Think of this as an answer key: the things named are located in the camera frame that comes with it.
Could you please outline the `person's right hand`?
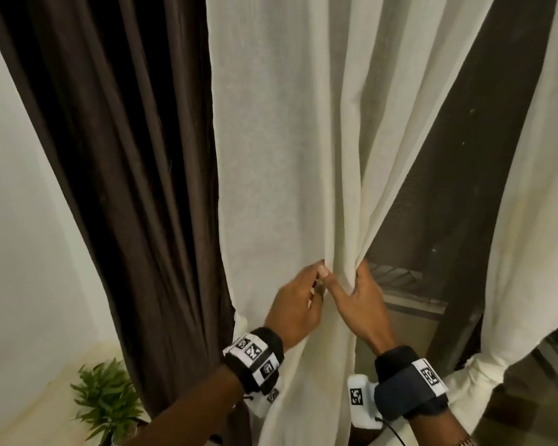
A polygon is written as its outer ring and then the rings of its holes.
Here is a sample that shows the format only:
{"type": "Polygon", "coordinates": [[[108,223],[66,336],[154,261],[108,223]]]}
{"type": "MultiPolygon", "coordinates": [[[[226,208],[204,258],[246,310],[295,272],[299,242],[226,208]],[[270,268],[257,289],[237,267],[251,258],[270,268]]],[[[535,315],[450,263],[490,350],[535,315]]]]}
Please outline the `person's right hand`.
{"type": "Polygon", "coordinates": [[[366,261],[362,261],[356,270],[355,288],[350,295],[356,299],[355,312],[352,316],[341,316],[349,329],[377,356],[396,348],[399,343],[382,289],[374,281],[366,261]]]}

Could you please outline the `person's left hand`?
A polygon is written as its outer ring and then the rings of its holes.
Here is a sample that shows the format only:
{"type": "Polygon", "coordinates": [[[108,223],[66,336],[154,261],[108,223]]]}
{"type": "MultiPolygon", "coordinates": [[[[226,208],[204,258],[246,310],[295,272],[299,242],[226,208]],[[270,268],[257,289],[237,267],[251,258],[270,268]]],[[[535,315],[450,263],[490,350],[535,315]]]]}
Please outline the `person's left hand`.
{"type": "Polygon", "coordinates": [[[317,281],[320,260],[305,266],[277,292],[264,327],[283,341],[284,352],[297,346],[320,324],[326,289],[317,281]]]}

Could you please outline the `white sheer curtain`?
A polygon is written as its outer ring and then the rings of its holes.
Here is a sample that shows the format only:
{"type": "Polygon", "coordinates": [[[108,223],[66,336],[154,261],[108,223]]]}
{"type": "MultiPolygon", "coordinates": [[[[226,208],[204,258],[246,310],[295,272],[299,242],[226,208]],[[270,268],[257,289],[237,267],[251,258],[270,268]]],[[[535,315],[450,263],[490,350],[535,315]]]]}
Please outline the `white sheer curtain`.
{"type": "Polygon", "coordinates": [[[494,230],[481,351],[449,375],[450,409],[472,434],[505,372],[558,329],[558,0],[542,72],[494,230]]]}
{"type": "Polygon", "coordinates": [[[324,259],[355,284],[493,0],[206,0],[234,337],[324,259]]]}

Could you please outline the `person's right forearm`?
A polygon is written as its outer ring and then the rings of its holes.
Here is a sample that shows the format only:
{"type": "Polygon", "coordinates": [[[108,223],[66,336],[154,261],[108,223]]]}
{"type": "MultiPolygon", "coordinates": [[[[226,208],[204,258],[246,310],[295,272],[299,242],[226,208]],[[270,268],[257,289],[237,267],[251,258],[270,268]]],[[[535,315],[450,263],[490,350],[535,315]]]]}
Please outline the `person's right forearm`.
{"type": "Polygon", "coordinates": [[[477,446],[449,409],[435,416],[419,414],[408,423],[418,446],[477,446]]]}

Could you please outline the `person's left forearm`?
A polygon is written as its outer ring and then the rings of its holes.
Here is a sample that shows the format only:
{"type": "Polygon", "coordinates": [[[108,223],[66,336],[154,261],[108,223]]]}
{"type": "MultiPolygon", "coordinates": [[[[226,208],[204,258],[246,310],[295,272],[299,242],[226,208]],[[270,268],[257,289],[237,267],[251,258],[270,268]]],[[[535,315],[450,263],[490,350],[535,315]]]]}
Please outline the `person's left forearm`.
{"type": "Polygon", "coordinates": [[[155,418],[124,446],[205,446],[242,399],[238,377],[223,365],[155,418]]]}

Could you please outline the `black marker wristband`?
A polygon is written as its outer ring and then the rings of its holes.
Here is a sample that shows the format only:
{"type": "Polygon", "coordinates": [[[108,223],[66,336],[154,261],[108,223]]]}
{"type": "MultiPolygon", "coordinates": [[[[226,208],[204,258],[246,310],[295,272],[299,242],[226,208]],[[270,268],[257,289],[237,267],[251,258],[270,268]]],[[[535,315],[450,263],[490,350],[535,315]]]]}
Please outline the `black marker wristband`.
{"type": "Polygon", "coordinates": [[[260,327],[239,337],[223,350],[223,363],[250,395],[270,395],[284,361],[283,341],[270,328],[260,327]]]}

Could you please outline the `dark blue marker wristband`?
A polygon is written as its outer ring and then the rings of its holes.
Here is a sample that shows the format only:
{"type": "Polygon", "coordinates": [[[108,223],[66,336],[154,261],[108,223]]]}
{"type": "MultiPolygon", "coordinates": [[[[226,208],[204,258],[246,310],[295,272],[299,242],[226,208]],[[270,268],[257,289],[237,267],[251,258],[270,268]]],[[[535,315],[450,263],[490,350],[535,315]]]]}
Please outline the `dark blue marker wristband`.
{"type": "Polygon", "coordinates": [[[447,389],[429,362],[408,345],[395,347],[374,361],[378,385],[374,403],[383,419],[411,420],[447,411],[447,389]]]}

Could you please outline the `dark window screen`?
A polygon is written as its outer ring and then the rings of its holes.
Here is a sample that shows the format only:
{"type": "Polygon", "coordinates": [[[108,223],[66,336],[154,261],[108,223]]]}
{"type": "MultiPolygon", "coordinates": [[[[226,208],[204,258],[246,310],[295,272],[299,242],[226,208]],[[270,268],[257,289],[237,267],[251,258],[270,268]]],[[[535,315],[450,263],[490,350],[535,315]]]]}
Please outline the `dark window screen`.
{"type": "Polygon", "coordinates": [[[493,0],[366,258],[441,376],[478,351],[490,247],[557,0],[493,0]]]}

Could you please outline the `white tied sheer curtain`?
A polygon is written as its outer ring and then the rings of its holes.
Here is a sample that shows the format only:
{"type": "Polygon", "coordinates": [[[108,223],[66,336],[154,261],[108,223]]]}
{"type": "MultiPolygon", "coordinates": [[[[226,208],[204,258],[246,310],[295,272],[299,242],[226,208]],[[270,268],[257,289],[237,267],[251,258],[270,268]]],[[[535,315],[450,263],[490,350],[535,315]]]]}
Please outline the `white tied sheer curtain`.
{"type": "Polygon", "coordinates": [[[450,409],[472,434],[505,372],[558,329],[558,0],[542,72],[494,230],[481,351],[449,375],[450,409]]]}

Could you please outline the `dark brown curtain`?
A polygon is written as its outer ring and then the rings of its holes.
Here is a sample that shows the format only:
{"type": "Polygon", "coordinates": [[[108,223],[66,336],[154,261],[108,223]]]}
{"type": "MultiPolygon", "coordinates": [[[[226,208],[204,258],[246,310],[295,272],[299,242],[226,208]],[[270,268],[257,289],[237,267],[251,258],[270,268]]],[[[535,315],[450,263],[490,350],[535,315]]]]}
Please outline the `dark brown curtain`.
{"type": "Polygon", "coordinates": [[[0,0],[5,55],[152,419],[234,328],[205,0],[0,0]]]}

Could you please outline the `green potted plant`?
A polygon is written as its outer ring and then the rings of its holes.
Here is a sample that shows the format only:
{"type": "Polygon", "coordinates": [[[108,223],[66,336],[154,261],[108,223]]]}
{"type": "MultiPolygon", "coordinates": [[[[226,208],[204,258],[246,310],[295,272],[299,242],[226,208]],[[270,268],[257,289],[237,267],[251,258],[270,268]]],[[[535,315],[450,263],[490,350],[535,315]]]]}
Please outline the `green potted plant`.
{"type": "Polygon", "coordinates": [[[99,446],[122,446],[136,435],[144,420],[143,405],[122,360],[113,358],[78,370],[70,384],[79,406],[75,420],[89,425],[87,440],[99,446]]]}

